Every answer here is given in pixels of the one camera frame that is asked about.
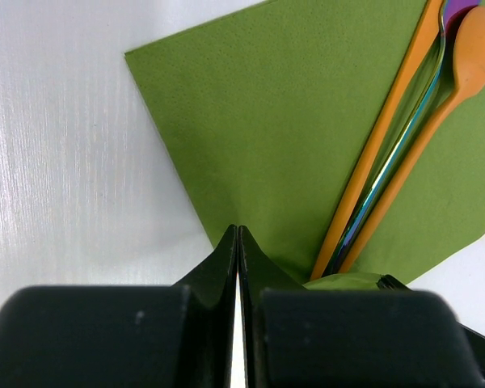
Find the iridescent metal fork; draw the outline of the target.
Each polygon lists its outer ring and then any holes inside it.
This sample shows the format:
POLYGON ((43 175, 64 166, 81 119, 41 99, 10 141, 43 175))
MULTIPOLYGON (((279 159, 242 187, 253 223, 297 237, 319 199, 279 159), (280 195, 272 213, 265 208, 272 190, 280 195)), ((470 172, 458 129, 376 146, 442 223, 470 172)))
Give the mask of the iridescent metal fork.
POLYGON ((402 163, 401 157, 408 150, 408 142, 415 131, 418 119, 421 117, 429 100, 432 97, 435 87, 441 76, 442 66, 445 56, 445 46, 448 41, 450 26, 471 8, 478 6, 477 1, 442 1, 441 10, 438 16, 439 31, 432 44, 438 45, 438 52, 435 64, 424 89, 420 93, 411 114, 407 118, 403 129, 399 133, 395 143, 391 146, 387 158, 383 162, 381 169, 375 175, 374 181, 370 186, 364 186, 358 198, 352 215, 337 243, 335 252, 332 254, 327 268, 322 276, 335 274, 339 271, 341 261, 353 244, 356 235, 365 224, 366 219, 371 214, 373 207, 381 196, 385 186, 394 176, 399 165, 402 163))

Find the orange plastic spoon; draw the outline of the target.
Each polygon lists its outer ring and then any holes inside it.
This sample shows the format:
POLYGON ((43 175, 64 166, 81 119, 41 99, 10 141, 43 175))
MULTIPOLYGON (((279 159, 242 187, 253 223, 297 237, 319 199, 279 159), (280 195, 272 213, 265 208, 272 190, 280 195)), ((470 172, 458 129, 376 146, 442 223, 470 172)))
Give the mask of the orange plastic spoon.
POLYGON ((475 6, 461 21, 453 45, 453 91, 430 116, 408 150, 394 176, 385 186, 371 214, 339 266, 347 272, 386 215, 411 170, 444 120, 464 101, 485 87, 485 6, 475 6))

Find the green paper napkin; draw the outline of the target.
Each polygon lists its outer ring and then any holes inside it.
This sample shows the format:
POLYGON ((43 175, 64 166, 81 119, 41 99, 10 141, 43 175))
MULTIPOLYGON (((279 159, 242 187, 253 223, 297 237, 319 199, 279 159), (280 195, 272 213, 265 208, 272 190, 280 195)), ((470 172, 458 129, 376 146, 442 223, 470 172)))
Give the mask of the green paper napkin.
MULTIPOLYGON (((307 282, 423 12, 270 1, 125 60, 212 243, 248 227, 307 282)), ((485 234, 485 87, 437 130, 354 268, 408 283, 485 234)))

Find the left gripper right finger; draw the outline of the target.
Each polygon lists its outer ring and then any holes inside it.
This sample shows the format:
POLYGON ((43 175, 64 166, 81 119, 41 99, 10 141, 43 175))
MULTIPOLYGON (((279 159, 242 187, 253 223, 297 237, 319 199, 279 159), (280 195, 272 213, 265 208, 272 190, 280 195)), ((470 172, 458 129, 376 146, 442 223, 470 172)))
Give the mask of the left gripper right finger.
POLYGON ((306 291, 269 259, 246 226, 238 228, 238 279, 242 308, 242 337, 246 387, 257 387, 255 368, 261 364, 255 350, 256 311, 265 289, 306 291))

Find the orange plastic knife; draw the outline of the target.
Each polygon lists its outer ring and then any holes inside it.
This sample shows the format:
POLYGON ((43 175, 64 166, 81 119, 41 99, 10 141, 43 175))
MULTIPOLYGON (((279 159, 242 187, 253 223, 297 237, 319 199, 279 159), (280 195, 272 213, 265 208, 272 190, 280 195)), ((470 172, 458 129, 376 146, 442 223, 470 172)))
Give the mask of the orange plastic knife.
POLYGON ((310 275, 311 280, 317 280, 323 275, 332 254, 335 252, 337 243, 352 215, 361 190, 365 186, 373 162, 377 157, 399 102, 437 37, 439 31, 438 16, 442 4, 442 1, 427 1, 425 4, 389 94, 367 138, 367 142, 331 220, 327 235, 323 240, 314 269, 310 275))

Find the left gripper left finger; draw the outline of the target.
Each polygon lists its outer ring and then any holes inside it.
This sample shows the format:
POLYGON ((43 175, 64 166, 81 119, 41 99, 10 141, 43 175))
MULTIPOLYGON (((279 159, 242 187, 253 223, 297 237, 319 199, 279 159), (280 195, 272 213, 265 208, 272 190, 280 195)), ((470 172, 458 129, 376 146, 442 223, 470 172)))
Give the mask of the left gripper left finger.
POLYGON ((213 252, 175 283, 187 291, 178 387, 228 387, 234 335, 237 226, 213 252))

